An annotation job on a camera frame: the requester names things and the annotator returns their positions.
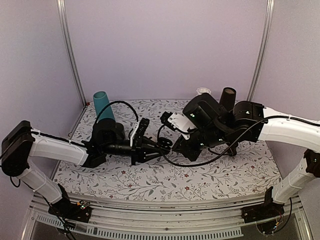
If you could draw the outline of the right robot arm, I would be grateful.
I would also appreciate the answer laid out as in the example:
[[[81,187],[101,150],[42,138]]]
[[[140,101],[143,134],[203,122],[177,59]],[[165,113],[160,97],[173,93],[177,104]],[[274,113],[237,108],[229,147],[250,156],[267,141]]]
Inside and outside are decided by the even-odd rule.
[[[306,148],[295,169],[271,190],[271,198],[259,206],[262,218],[269,218],[304,185],[320,176],[320,123],[276,111],[251,101],[235,102],[235,94],[222,94],[216,101],[209,93],[194,97],[182,114],[174,113],[170,124],[181,132],[173,151],[191,162],[205,148],[242,141],[273,141]]]

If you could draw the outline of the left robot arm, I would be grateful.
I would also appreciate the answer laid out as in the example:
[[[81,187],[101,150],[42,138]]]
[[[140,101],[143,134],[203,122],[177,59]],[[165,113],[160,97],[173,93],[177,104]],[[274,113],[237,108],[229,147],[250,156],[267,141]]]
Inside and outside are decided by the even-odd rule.
[[[96,168],[106,162],[108,155],[131,158],[131,164],[146,163],[168,154],[172,141],[161,137],[153,141],[145,136],[149,120],[144,118],[126,138],[124,126],[112,118],[93,125],[91,138],[81,143],[43,133],[21,121],[2,141],[1,169],[9,177],[16,177],[51,203],[63,216],[74,213],[74,205],[63,197],[63,189],[50,180],[30,160],[42,157],[72,163],[84,168]]]

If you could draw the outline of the black glossy charging case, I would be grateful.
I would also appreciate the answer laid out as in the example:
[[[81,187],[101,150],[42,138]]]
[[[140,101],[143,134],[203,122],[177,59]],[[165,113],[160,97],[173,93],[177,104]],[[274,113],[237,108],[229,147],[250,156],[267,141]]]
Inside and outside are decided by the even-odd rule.
[[[157,145],[162,149],[166,151],[170,151],[171,147],[173,145],[173,142],[165,137],[159,137],[157,140]]]

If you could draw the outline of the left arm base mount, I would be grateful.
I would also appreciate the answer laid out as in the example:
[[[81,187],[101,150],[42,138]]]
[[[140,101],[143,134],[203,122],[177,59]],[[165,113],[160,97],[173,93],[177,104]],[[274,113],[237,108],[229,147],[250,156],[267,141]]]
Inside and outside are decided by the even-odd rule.
[[[72,203],[66,190],[60,184],[58,184],[58,187],[61,190],[61,199],[56,203],[49,204],[48,213],[57,217],[88,223],[93,210],[90,202],[80,200],[77,203]]]

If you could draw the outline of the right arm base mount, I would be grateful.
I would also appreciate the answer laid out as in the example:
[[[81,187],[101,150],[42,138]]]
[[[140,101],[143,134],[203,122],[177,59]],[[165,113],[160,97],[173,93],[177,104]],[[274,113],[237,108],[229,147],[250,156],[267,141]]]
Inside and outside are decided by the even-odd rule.
[[[245,223],[274,218],[284,214],[284,204],[274,202],[272,197],[274,187],[269,187],[264,194],[263,203],[241,208],[241,218]]]

